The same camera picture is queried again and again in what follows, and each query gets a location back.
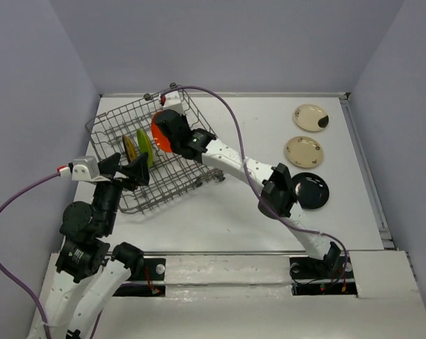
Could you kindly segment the orange plate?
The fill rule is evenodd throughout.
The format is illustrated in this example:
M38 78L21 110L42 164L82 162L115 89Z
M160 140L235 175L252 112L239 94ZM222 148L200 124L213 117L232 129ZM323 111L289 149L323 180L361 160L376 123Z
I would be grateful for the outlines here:
M170 147L169 140L162 134L161 130L158 128L158 126L155 123L156 117L161 113L161 111L157 111L155 115L152 118L150 130L152 133L153 140L155 141L155 144L159 149L166 153L171 153L172 149Z

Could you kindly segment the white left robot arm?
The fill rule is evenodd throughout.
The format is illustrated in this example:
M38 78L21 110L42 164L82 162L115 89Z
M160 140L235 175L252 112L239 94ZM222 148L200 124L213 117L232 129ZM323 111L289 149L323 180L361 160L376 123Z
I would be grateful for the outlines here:
M110 244L124 190L134 191L149 183L148 154L121 165L115 153L97 161L93 156L75 159L57 170L60 177L88 182L95 189L91 202L74 201L62 215L60 233L64 243L59 252L44 313L29 338L84 338L96 317L119 286L137 278L143 270L143 252L123 242L103 260Z

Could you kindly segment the yellow patterned plate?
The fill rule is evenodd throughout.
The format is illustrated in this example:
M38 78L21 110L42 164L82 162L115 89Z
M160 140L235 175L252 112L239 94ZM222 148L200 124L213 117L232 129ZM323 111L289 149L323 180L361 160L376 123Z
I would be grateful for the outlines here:
M124 146L124 151L128 162L131 163L136 160L138 155L132 140L128 136L123 135L122 144Z

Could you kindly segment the cream plate with black spot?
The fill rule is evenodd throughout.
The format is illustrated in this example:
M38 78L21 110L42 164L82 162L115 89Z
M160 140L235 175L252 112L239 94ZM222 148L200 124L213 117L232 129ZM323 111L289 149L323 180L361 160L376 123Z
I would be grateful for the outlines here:
M303 104L294 110L293 121L305 131L319 132L329 125L329 115L318 105Z

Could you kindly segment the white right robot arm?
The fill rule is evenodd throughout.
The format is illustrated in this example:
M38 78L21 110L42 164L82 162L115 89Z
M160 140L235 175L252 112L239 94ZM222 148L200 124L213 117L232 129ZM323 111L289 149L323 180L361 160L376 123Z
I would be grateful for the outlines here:
M312 259L313 271L327 277L338 267L341 250L332 237L307 228L307 219L297 200L289 169L282 163L267 165L224 144L213 133L191 129L186 116L173 109L158 112L153 128L170 144L170 150L187 160L213 167L249 185L266 217L286 226Z

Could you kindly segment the cream floral plate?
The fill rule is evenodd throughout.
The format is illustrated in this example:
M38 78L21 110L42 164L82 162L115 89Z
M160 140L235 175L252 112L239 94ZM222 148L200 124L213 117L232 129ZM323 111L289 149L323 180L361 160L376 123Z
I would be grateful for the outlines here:
M311 169L324 161L324 151L319 142L307 136L291 138L284 146L286 159L293 165Z

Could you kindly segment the lime green plate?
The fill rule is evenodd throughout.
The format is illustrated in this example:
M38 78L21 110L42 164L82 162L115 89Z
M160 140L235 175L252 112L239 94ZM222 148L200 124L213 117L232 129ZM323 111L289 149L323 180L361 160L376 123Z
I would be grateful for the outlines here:
M153 149L148 134L143 129L137 129L136 138L140 152L148 154L148 166L152 167L154 164Z

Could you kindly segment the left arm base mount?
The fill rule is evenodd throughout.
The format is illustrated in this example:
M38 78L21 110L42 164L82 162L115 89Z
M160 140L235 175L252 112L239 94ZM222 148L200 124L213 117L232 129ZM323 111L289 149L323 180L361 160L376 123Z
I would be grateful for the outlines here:
M164 297L166 259L144 258L143 267L120 285L114 297Z

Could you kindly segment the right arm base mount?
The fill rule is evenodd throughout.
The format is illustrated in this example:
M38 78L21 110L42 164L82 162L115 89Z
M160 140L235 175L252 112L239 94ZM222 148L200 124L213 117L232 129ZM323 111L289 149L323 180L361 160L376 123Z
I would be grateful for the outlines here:
M290 258L289 274L292 280L292 294L300 296L354 295L357 286L350 258L347 263L341 256L332 273L319 272L313 260L306 256Z

